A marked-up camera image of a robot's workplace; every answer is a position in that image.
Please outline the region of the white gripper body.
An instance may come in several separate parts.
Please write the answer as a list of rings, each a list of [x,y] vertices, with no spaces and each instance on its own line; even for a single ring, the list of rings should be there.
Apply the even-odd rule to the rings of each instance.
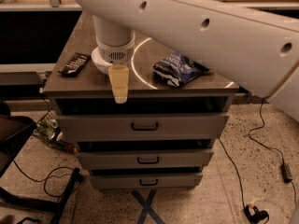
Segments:
[[[96,44],[99,49],[108,50],[110,52],[110,58],[115,63],[128,62],[134,53],[135,46],[135,33],[130,32],[125,39],[122,39],[120,35],[116,35],[114,39],[114,45],[110,45],[103,38],[96,38]]]

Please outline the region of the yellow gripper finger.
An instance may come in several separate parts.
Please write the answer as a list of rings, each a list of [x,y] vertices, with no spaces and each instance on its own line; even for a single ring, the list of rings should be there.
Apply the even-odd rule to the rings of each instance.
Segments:
[[[129,68],[124,64],[113,64],[108,69],[112,93],[117,104],[127,102]]]

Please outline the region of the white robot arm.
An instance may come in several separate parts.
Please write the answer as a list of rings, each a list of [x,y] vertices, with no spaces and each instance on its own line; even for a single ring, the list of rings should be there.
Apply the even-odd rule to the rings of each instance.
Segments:
[[[299,20],[214,0],[76,0],[299,120]]]

